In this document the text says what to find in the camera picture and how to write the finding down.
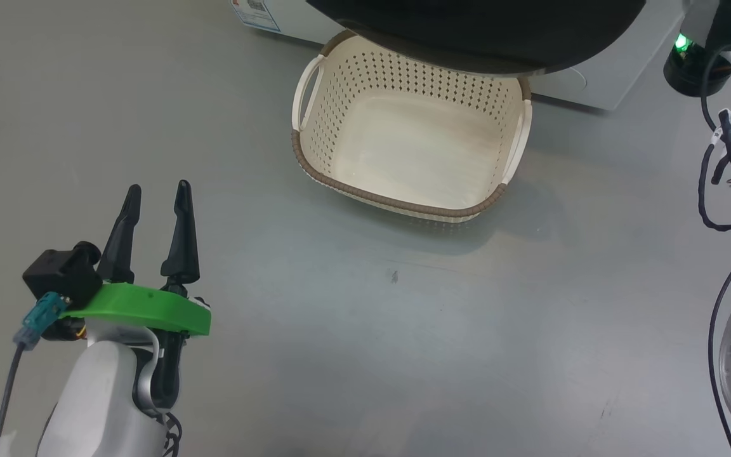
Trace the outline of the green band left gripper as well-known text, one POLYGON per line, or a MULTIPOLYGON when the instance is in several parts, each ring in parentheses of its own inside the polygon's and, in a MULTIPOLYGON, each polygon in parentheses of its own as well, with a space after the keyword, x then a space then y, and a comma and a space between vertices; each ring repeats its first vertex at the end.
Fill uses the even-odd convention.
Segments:
MULTIPOLYGON (((98 263, 98 275, 105 283, 88 304, 70 305, 44 330, 44 340, 84 340, 94 336, 93 321, 186 336, 211 333, 211 307, 199 297, 189 297, 185 287, 164 290, 132 284, 135 280, 131 271, 133 236, 141 204, 142 188, 133 184, 128 188, 98 263)), ((173 209, 175 230, 161 275, 166 278, 167 286, 186 286, 201 278, 194 195, 188 180, 179 181, 173 209)))

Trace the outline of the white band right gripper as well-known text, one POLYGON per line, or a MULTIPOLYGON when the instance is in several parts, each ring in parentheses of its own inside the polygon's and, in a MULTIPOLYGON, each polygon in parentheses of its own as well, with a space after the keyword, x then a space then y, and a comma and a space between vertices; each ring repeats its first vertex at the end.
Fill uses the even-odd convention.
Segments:
POLYGON ((694 43, 705 43, 719 5, 719 0, 684 0, 683 35, 694 43))

